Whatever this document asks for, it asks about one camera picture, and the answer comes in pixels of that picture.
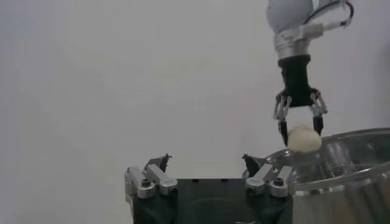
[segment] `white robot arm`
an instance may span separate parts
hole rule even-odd
[[[350,16],[328,24],[310,23],[337,7],[348,7]],[[348,26],[353,14],[353,5],[347,0],[269,0],[267,18],[275,32],[274,45],[285,83],[285,89],[276,97],[274,119],[278,120],[285,144],[288,140],[286,116],[292,107],[309,106],[314,129],[321,135],[322,115],[327,109],[320,92],[308,83],[306,66],[311,60],[308,47],[311,40],[323,36],[325,31]]]

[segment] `bolt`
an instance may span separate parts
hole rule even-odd
[[[172,188],[169,191],[169,196],[171,196],[172,198],[177,198],[178,194],[179,194],[179,190],[177,190],[177,188]]]
[[[276,179],[274,180],[274,184],[275,184],[276,186],[283,186],[284,181],[283,181],[282,178],[278,177],[278,178],[276,178]]]
[[[149,187],[152,184],[152,182],[149,179],[143,179],[141,181],[141,186],[142,187]]]
[[[248,187],[246,189],[246,194],[250,197],[256,196],[256,190],[253,187]]]

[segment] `dough ball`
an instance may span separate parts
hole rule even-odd
[[[287,148],[293,152],[313,152],[321,148],[321,137],[309,126],[299,125],[288,133]]]

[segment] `white wall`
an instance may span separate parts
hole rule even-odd
[[[390,125],[390,2],[354,3],[353,24],[310,49],[324,135]],[[130,223],[127,166],[169,152],[172,176],[238,177],[244,153],[280,150],[272,109],[283,83],[265,10],[1,1],[0,223]]]

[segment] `stainless steel bowl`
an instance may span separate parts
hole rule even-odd
[[[390,223],[390,128],[344,133],[319,151],[282,150],[267,158],[293,166],[293,223]]]

